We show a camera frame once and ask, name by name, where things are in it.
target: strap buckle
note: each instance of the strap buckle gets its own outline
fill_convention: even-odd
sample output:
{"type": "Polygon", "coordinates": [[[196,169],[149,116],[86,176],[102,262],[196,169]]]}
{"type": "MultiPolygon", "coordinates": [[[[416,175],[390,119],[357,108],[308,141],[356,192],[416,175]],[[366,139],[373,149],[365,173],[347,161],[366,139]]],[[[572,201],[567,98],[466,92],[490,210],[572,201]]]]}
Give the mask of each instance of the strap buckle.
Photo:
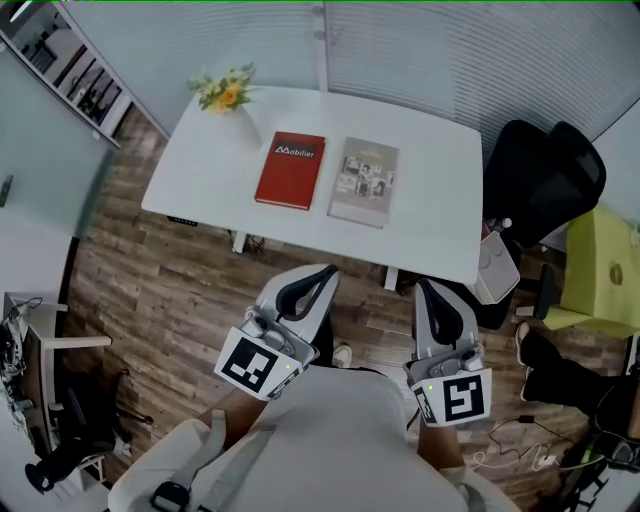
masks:
{"type": "Polygon", "coordinates": [[[185,512],[191,499],[189,489],[175,482],[162,482],[151,497],[151,506],[160,512],[185,512]]]}

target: magazine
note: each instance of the magazine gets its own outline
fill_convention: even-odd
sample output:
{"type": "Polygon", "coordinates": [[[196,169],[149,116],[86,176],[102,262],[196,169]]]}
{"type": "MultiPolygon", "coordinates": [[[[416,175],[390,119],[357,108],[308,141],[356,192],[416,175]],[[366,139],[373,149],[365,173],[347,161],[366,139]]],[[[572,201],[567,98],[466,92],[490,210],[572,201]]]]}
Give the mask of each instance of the magazine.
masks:
{"type": "Polygon", "coordinates": [[[397,148],[348,137],[328,214],[382,228],[389,220],[397,161],[397,148]]]}

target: window blind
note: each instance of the window blind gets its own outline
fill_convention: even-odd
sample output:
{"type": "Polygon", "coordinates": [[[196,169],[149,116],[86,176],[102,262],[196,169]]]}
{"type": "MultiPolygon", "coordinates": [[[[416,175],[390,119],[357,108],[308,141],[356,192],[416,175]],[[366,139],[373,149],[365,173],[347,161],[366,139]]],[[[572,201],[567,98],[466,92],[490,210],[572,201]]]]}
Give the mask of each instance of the window blind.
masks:
{"type": "Polygon", "coordinates": [[[326,3],[329,90],[480,131],[512,119],[594,139],[640,97],[631,3],[326,3]]]}
{"type": "Polygon", "coordinates": [[[318,88],[308,2],[61,5],[169,134],[203,66],[216,76],[254,62],[256,84],[318,88]]]}

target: red book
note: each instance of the red book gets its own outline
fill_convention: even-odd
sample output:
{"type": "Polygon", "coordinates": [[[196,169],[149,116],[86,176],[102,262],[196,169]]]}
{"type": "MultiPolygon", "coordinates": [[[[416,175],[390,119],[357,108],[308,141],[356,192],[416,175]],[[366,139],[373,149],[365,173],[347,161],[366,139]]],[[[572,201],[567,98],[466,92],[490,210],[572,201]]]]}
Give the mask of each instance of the red book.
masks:
{"type": "Polygon", "coordinates": [[[276,132],[262,169],[256,201],[308,210],[323,152],[324,137],[276,132]]]}

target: white shirt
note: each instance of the white shirt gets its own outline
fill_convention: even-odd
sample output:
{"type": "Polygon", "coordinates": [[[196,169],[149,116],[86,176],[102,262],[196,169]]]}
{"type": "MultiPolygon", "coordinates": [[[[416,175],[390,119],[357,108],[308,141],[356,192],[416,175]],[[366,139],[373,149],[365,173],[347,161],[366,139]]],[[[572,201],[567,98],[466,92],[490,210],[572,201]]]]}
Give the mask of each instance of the white shirt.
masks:
{"type": "MultiPolygon", "coordinates": [[[[310,367],[256,425],[275,431],[233,498],[229,512],[367,512],[392,510],[517,510],[493,484],[466,468],[438,473],[406,441],[402,395],[372,372],[310,367]]],[[[109,495],[112,512],[130,512],[132,500],[151,493],[184,466],[209,429],[189,420],[169,433],[122,476],[109,495]]],[[[215,477],[248,435],[200,470],[191,488],[196,510],[215,477]]]]}

